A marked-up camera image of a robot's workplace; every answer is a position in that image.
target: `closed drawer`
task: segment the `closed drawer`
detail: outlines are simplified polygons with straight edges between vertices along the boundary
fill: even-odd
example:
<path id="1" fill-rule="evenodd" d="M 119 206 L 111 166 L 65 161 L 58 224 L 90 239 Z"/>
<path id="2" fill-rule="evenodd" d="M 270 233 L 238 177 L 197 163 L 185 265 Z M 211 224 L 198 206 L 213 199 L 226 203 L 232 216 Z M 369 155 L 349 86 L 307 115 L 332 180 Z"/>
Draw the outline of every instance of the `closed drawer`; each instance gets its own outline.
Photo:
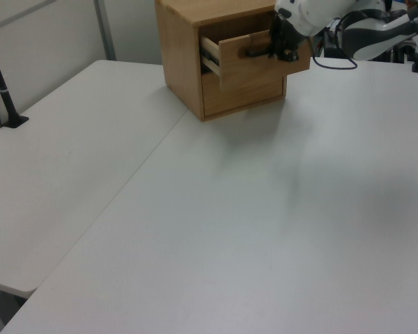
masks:
<path id="1" fill-rule="evenodd" d="M 310 49 L 304 43 L 298 50 L 300 59 L 288 63 L 268 55 L 248 57 L 246 51 L 265 49 L 271 42 L 269 31 L 214 41 L 200 36 L 201 62 L 219 77 L 221 90 L 251 84 L 268 84 L 309 68 Z"/>
<path id="2" fill-rule="evenodd" d="M 220 80 L 215 73 L 206 73 L 201 77 L 203 87 L 204 116 L 230 113 L 284 97 L 285 79 L 279 78 L 265 84 L 250 83 L 230 90 L 220 89 Z"/>

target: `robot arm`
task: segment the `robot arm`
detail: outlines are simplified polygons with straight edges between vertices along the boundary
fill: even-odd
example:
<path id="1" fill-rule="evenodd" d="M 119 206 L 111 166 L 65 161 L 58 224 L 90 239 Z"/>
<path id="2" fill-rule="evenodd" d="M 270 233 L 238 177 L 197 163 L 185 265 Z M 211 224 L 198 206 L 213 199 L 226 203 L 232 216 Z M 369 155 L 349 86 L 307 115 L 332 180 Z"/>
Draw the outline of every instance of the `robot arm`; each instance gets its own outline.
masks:
<path id="1" fill-rule="evenodd" d="M 276 53 L 295 51 L 335 17 L 343 17 L 342 48 L 349 57 L 368 60 L 418 35 L 418 8 L 389 21 L 381 0 L 277 0 L 278 32 L 272 33 Z"/>

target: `wooden cabinet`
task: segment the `wooden cabinet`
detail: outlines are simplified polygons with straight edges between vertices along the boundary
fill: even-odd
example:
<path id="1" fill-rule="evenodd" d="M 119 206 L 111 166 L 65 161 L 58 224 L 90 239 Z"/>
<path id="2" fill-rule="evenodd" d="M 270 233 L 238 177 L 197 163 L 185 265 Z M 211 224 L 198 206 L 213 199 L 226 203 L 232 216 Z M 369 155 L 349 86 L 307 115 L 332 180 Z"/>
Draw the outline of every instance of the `wooden cabinet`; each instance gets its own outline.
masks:
<path id="1" fill-rule="evenodd" d="M 286 95 L 286 76 L 309 68 L 246 51 L 270 44 L 275 0 L 156 0 L 167 85 L 201 120 Z"/>

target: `table surface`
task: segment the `table surface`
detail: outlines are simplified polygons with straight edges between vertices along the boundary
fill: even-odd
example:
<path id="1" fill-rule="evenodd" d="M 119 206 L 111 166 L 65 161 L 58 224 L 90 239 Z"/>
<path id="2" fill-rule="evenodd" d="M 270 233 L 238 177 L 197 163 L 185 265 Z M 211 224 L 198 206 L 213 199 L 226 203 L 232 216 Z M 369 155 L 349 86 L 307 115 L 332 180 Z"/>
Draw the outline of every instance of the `table surface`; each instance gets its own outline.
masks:
<path id="1" fill-rule="evenodd" d="M 11 333 L 418 333 L 418 74 L 311 64 L 187 112 Z"/>
<path id="2" fill-rule="evenodd" d="M 161 66 L 98 61 L 0 129 L 0 289 L 28 297 L 186 110 Z"/>

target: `open drawer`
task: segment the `open drawer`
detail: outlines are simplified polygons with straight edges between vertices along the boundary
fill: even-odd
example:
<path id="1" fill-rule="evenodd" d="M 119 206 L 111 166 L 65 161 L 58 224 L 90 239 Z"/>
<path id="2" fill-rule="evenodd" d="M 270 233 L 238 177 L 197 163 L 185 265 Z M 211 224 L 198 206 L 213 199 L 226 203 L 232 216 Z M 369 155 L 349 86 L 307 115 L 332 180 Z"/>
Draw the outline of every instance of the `open drawer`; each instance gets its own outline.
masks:
<path id="1" fill-rule="evenodd" d="M 269 31 L 250 33 L 217 41 L 200 35 L 201 62 L 218 77 L 221 90 L 250 83 L 268 84 L 309 68 L 310 49 L 304 43 L 298 49 L 299 60 L 288 63 L 268 55 L 248 57 L 246 51 L 263 50 L 271 43 Z"/>

